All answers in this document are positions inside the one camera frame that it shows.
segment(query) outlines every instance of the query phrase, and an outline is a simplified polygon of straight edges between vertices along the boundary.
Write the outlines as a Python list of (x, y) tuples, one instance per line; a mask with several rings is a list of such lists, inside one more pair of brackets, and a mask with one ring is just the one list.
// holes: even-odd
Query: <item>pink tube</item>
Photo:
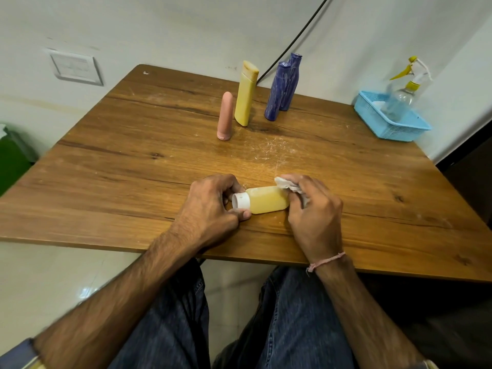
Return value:
[(220, 105), (220, 115), (218, 117), (217, 137), (220, 140), (227, 141), (232, 134), (232, 107), (234, 97), (231, 92), (225, 92), (222, 96)]

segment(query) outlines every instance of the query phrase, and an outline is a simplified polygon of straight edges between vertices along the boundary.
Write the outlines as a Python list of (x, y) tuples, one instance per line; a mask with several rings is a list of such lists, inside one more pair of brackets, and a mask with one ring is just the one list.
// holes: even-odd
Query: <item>light blue plastic tray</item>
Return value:
[(355, 111), (376, 136), (386, 140), (410, 142), (432, 127), (415, 111), (409, 108), (398, 123), (391, 121), (373, 102), (384, 101), (389, 94), (361, 90), (355, 102)]

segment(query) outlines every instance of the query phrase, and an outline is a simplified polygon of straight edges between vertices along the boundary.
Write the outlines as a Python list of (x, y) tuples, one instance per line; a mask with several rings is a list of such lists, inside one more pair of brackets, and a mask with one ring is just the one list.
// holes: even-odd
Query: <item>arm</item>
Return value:
[[(307, 176), (282, 177), (299, 184), (310, 198), (302, 209), (299, 196), (289, 193), (289, 223), (309, 262), (343, 252), (340, 198), (322, 182)], [(316, 274), (332, 300), (361, 369), (406, 369), (424, 360), (366, 290), (348, 256), (319, 266)]]
[(171, 228), (119, 276), (34, 339), (50, 369), (107, 367), (149, 308), (162, 283), (191, 259), (250, 217), (226, 211), (224, 195), (243, 192), (233, 175), (194, 182)]

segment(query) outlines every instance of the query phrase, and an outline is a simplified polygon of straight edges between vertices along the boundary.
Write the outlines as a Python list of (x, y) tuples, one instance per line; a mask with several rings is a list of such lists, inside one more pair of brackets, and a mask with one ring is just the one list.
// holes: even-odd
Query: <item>tall yellow bottle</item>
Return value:
[(256, 79), (258, 79), (259, 72), (254, 64), (249, 61), (243, 61), (243, 72), (239, 80), (236, 111), (234, 111), (234, 118), (243, 127), (246, 127), (249, 123), (249, 112), (251, 110)]
[(289, 207), (289, 198), (286, 190), (277, 186), (249, 188), (244, 193), (232, 195), (232, 207), (248, 209), (251, 213), (280, 211)]

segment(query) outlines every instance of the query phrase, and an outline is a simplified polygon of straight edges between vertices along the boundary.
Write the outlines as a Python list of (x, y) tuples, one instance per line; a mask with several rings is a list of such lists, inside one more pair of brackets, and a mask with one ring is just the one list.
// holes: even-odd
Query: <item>table top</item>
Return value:
[[(344, 201), (360, 271), (492, 281), (492, 235), (413, 143), (379, 140), (349, 105), (295, 95), (275, 122), (256, 88), (249, 126), (218, 140), (222, 94), (238, 83), (135, 67), (0, 198), (0, 239), (144, 251), (190, 184), (233, 173), (245, 187), (317, 177)], [(253, 216), (205, 258), (304, 265), (286, 211)]]

